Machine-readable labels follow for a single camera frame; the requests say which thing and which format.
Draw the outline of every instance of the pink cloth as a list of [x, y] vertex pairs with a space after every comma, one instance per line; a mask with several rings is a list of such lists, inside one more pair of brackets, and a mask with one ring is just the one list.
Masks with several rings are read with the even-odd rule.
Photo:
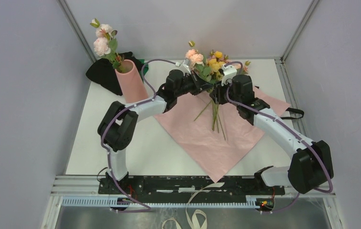
[[[264, 94], [254, 88], [255, 96], [263, 99], [282, 115], [290, 104]], [[198, 96], [186, 94], [178, 98], [177, 105], [155, 118], [170, 136], [217, 182], [235, 166], [261, 139], [264, 132], [242, 119], [232, 104], [220, 105], [219, 113], [227, 140], [223, 134], [212, 131], [212, 107], [209, 106], [193, 122], [210, 102], [208, 93]]]

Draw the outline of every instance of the purple cable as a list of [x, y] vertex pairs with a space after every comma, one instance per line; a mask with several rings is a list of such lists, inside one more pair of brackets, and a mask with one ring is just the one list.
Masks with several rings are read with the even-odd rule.
[[228, 65], [233, 64], [233, 63], [238, 63], [239, 65], [241, 65], [241, 68], [239, 69], [238, 75], [242, 74], [242, 72], [243, 72], [243, 63], [241, 61], [232, 61], [232, 62], [227, 63], [224, 66], [227, 67]]
[[145, 79], [145, 77], [144, 77], [144, 68], [145, 68], [145, 66], [146, 66], [147, 64], [149, 64], [149, 63], [152, 62], [152, 61], [164, 61], [164, 62], [168, 62], [168, 63], [175, 64], [175, 63], [172, 62], [172, 61], [167, 61], [167, 60], [163, 60], [163, 59], [153, 59], [153, 60], [150, 60], [150, 61], [147, 61], [146, 63], [144, 63], [144, 65], [143, 65], [142, 68], [141, 68], [141, 77], [142, 77], [142, 79], [145, 81], [145, 83], [152, 89], [152, 91], [153, 91], [153, 93], [154, 93], [154, 96], [152, 97], [152, 99], [147, 99], [147, 100], [144, 100], [144, 101], [140, 101], [140, 102], [138, 102], [138, 103], [136, 103], [136, 104], [130, 105], [130, 106], [124, 108], [123, 110], [121, 110], [118, 114], [116, 114], [116, 116], [115, 116], [115, 117], [110, 121], [110, 123], [107, 125], [106, 129], [104, 130], [104, 132], [103, 132], [103, 134], [102, 134], [102, 138], [101, 138], [101, 145], [102, 145], [102, 147], [109, 152], [109, 154], [107, 155], [107, 164], [108, 164], [109, 170], [110, 170], [110, 172], [111, 172], [111, 174], [112, 174], [112, 178], [113, 178], [114, 184], [115, 184], [116, 187], [120, 190], [120, 192], [121, 192], [123, 195], [125, 195], [126, 197], [128, 197], [132, 202], [137, 203], [137, 204], [139, 204], [139, 205], [147, 208], [147, 209], [140, 209], [140, 210], [119, 211], [119, 212], [121, 212], [121, 213], [148, 212], [148, 211], [151, 211], [152, 209], [151, 209], [150, 206], [148, 206], [148, 205], [146, 205], [146, 204], [143, 204], [143, 203], [141, 203], [140, 201], [132, 198], [130, 195], [128, 195], [128, 194], [120, 187], [120, 185], [118, 184], [117, 180], [116, 180], [115, 177], [114, 177], [113, 170], [112, 170], [112, 163], [111, 163], [110, 157], [109, 157], [111, 152], [110, 152], [110, 149], [104, 145], [104, 139], [106, 138], [106, 134], [107, 134], [107, 132], [109, 131], [110, 127], [113, 125], [113, 123], [115, 123], [115, 121], [117, 120], [117, 118], [118, 118], [121, 114], [123, 114], [123, 113], [126, 112], [127, 110], [130, 110], [131, 108], [134, 108], [134, 107], [136, 107], [136, 106], [138, 106], [138, 105], [142, 105], [142, 104], [148, 103], [148, 102], [152, 101], [153, 99], [155, 99], [155, 97], [156, 97], [156, 91], [155, 91], [154, 87], [153, 87], [153, 86]]
[[[307, 143], [305, 142], [304, 140], [302, 140], [302, 138], [296, 134], [290, 127], [288, 127], [286, 124], [284, 124], [284, 122], [280, 121], [279, 119], [276, 119], [275, 117], [269, 115], [269, 114], [266, 114], [266, 113], [263, 113], [263, 112], [260, 112], [259, 110], [256, 110], [255, 108], [252, 108], [252, 107], [249, 107], [245, 104], [242, 104], [242, 103], [239, 103], [237, 101], [234, 101], [234, 100], [231, 100], [231, 98], [229, 97], [229, 89], [231, 88], [232, 86], [232, 83], [229, 85], [229, 87], [227, 88], [227, 99], [230, 103], [233, 103], [233, 104], [236, 104], [236, 105], [240, 105], [250, 111], [253, 111], [259, 115], [263, 115], [273, 121], [276, 121], [277, 123], [279, 123], [282, 127], [284, 127], [287, 131], [289, 131], [291, 134], [294, 135], [294, 137], [296, 137], [299, 141], [301, 141], [310, 151], [311, 153], [315, 156], [316, 160], [318, 161], [318, 163], [320, 164], [321, 168], [322, 168], [322, 171], [324, 172], [325, 176], [326, 176], [326, 179], [328, 180], [328, 184], [329, 184], [329, 190], [323, 190], [323, 189], [320, 189], [320, 188], [314, 188], [314, 190], [317, 190], [319, 192], [323, 192], [323, 193], [331, 193], [332, 190], [333, 190], [333, 184], [332, 184], [332, 180], [330, 179], [330, 176], [329, 176], [329, 173], [328, 171], [326, 170], [326, 167], [325, 165], [323, 164], [321, 158], [318, 156], [318, 154], [315, 152], [315, 150]], [[295, 197], [295, 199], [289, 204], [287, 205], [286, 207], [284, 208], [281, 208], [279, 210], [275, 210], [273, 212], [279, 212], [279, 211], [282, 211], [282, 210], [285, 210], [289, 207], [291, 207], [295, 202], [296, 202], [296, 199], [298, 199], [299, 197], [299, 193], [298, 195]]]

